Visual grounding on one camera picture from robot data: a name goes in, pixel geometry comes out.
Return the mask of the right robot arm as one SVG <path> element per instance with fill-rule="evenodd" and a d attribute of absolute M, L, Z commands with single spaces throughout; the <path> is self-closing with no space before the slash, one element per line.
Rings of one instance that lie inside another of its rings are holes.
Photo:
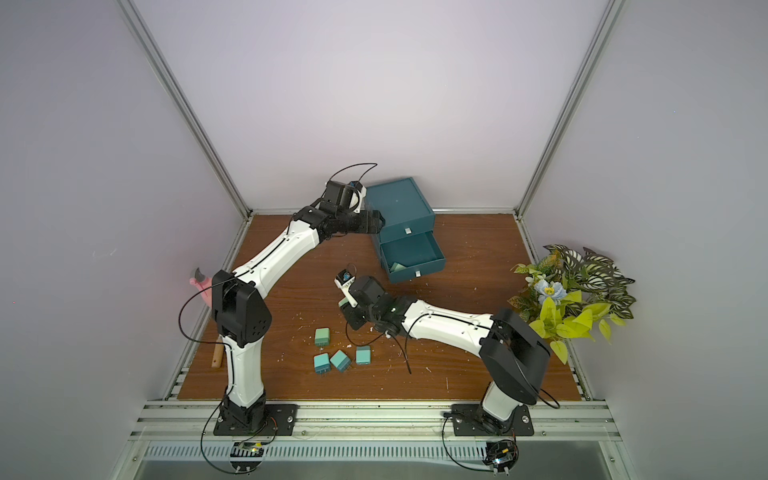
<path fill-rule="evenodd" d="M 429 340 L 478 357 L 491 377 L 480 404 L 485 415 L 506 421 L 515 403 L 534 405 L 540 399 L 552 351 L 512 310 L 473 314 L 394 297 L 375 278 L 347 271 L 334 283 L 344 295 L 339 307 L 352 329 L 370 325 L 401 347 L 409 340 Z"/>

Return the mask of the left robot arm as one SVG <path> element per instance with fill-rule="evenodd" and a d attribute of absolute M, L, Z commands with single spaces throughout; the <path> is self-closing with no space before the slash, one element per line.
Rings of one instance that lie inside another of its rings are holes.
<path fill-rule="evenodd" d="M 265 421 L 261 378 L 263 339 L 272 324 L 265 299 L 281 277 L 304 255 L 335 235 L 378 234 L 385 224 L 378 210 L 331 210 L 307 206 L 283 232 L 233 272 L 212 280 L 212 313 L 227 353 L 228 386 L 221 417 L 250 431 Z"/>

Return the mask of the teal top drawer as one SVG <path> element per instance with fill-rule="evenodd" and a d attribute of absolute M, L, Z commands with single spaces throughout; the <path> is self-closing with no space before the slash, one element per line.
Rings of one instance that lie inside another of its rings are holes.
<path fill-rule="evenodd" d="M 379 243 L 390 243 L 415 235 L 431 232 L 434 229 L 435 216 L 396 217 L 394 214 L 385 217 L 382 230 L 375 235 Z"/>

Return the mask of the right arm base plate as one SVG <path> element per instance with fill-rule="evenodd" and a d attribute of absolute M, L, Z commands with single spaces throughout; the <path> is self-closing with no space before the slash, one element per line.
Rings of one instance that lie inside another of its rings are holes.
<path fill-rule="evenodd" d="M 506 420 L 499 420 L 487 413 L 480 404 L 452 404 L 449 423 L 457 437 L 491 436 L 533 436 L 534 426 L 527 405 L 517 405 Z"/>

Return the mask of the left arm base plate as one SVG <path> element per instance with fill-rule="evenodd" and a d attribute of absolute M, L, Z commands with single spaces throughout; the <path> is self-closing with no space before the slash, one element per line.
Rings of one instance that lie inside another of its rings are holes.
<path fill-rule="evenodd" d="M 227 403 L 216 416 L 215 436 L 291 436 L 299 406 L 255 403 L 249 408 Z"/>

